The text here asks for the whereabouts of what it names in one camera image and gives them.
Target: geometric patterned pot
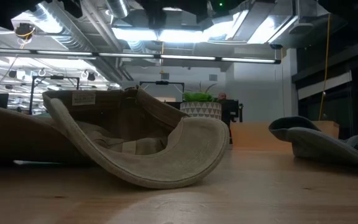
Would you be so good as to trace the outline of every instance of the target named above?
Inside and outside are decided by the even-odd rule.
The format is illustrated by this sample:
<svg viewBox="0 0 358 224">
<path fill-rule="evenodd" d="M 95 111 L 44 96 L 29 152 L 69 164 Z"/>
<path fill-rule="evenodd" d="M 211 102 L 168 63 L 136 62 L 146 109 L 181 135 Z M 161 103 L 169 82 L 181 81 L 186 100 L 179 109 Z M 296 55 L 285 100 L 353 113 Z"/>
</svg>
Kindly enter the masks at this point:
<svg viewBox="0 0 358 224">
<path fill-rule="evenodd" d="M 222 105 L 214 102 L 186 102 L 180 104 L 180 111 L 190 116 L 222 118 Z"/>
</svg>

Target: person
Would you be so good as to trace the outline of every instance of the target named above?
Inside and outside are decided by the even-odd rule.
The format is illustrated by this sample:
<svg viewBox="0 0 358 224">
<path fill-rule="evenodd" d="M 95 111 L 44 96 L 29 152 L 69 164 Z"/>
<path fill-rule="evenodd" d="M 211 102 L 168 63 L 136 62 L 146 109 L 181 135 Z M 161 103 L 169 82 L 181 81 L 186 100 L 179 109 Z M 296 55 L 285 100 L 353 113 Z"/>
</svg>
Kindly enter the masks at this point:
<svg viewBox="0 0 358 224">
<path fill-rule="evenodd" d="M 222 121 L 229 127 L 230 130 L 230 121 L 231 121 L 231 114 L 230 114 L 230 108 L 225 106 L 224 102 L 226 101 L 226 94 L 223 92 L 220 92 L 218 94 L 218 100 L 217 102 L 222 105 Z"/>
<path fill-rule="evenodd" d="M 226 100 L 226 94 L 223 93 L 223 92 L 220 92 L 220 93 L 218 94 L 218 102 L 219 102 L 219 101 L 224 101 L 224 100 Z"/>
</svg>

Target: table surface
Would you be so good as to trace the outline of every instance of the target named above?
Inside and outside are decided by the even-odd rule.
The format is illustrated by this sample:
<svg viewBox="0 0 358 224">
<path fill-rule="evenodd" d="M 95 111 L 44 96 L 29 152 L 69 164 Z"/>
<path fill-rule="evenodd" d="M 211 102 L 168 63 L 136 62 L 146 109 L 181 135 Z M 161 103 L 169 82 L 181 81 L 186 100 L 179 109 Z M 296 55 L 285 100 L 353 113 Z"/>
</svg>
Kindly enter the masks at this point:
<svg viewBox="0 0 358 224">
<path fill-rule="evenodd" d="M 358 168 L 228 151 L 191 187 L 149 190 L 98 167 L 0 168 L 0 223 L 358 223 Z"/>
</svg>

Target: potted plant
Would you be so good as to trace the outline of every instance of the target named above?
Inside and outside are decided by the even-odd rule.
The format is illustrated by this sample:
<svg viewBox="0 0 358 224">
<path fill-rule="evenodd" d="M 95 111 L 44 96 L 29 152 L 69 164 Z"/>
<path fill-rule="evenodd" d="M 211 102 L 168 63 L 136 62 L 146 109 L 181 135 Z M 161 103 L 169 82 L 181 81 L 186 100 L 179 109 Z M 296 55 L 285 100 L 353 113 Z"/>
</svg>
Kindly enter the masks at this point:
<svg viewBox="0 0 358 224">
<path fill-rule="evenodd" d="M 183 98 L 185 101 L 180 104 L 180 110 L 190 116 L 221 119 L 222 105 L 217 103 L 215 97 L 208 93 L 215 85 L 216 83 L 210 85 L 205 91 L 203 91 L 200 82 L 199 92 L 184 93 Z"/>
</svg>

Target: hat brim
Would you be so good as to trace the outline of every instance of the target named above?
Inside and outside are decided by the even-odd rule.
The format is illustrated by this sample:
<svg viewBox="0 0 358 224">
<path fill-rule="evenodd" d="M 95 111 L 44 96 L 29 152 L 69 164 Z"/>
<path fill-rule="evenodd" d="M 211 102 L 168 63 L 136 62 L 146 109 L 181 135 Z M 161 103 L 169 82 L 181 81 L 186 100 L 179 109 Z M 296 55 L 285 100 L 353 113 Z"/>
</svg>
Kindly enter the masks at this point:
<svg viewBox="0 0 358 224">
<path fill-rule="evenodd" d="M 115 152 L 88 138 L 61 100 L 53 98 L 47 104 L 52 118 L 78 149 L 108 172 L 148 188 L 183 187 L 202 179 L 219 164 L 229 144 L 229 130 L 222 121 L 183 118 L 164 150 L 143 156 Z"/>
<path fill-rule="evenodd" d="M 338 158 L 340 161 L 358 164 L 357 149 L 320 131 L 299 127 L 290 128 L 287 130 L 287 139 L 296 143 L 293 148 L 296 156 L 302 157 L 302 154 L 305 154 L 305 152 L 300 153 L 299 150 L 309 150 L 314 151 L 315 154 L 320 152 Z"/>
<path fill-rule="evenodd" d="M 52 118 L 0 108 L 0 160 L 90 164 Z"/>
</svg>

